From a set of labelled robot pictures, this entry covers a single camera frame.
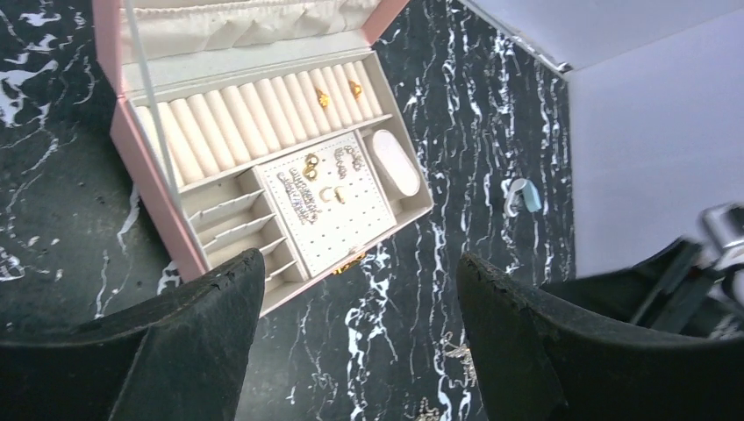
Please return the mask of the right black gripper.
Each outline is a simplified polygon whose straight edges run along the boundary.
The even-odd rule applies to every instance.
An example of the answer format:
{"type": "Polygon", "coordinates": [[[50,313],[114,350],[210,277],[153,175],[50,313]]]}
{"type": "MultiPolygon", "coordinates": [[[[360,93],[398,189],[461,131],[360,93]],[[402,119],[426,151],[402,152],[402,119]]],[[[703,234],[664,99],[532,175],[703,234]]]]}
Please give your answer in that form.
{"type": "Polygon", "coordinates": [[[703,210],[704,244],[681,237],[629,268],[546,283],[542,290],[630,325],[706,339],[743,336],[743,205],[703,210]]]}

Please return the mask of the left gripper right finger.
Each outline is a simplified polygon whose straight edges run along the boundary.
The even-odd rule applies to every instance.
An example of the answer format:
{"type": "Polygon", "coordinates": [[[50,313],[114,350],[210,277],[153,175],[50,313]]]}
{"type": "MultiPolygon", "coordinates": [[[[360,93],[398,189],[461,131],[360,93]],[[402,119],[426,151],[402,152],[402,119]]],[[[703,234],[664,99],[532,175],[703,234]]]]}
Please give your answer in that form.
{"type": "Polygon", "coordinates": [[[659,332],[464,254],[458,299],[491,420],[740,420],[742,339],[659,332]]]}

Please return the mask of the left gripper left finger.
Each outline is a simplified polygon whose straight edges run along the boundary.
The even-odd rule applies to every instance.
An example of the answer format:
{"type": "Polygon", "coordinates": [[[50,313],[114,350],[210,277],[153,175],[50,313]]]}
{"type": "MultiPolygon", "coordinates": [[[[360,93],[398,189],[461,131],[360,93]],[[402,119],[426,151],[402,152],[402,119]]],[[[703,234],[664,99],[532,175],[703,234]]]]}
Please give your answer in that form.
{"type": "Polygon", "coordinates": [[[248,249],[192,282],[64,331],[1,336],[4,420],[231,420],[265,291],[248,249]]]}

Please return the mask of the pink jewelry box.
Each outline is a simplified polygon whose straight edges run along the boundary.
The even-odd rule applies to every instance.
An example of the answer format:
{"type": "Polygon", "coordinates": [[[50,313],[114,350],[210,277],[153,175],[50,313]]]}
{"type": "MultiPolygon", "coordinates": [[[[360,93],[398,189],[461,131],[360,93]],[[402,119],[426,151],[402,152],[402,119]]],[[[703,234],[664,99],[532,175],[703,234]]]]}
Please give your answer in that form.
{"type": "Polygon", "coordinates": [[[117,96],[111,138],[186,282],[256,248],[262,312],[364,257],[433,198],[374,43],[402,1],[95,1],[97,59],[117,96]],[[418,172],[390,200],[367,141],[392,132],[418,172]],[[337,175],[354,146],[362,169],[337,175]],[[303,176],[316,154],[318,178],[303,176]],[[302,224],[276,175],[321,210],[302,224]],[[323,203],[344,186],[346,203],[323,203]]]}

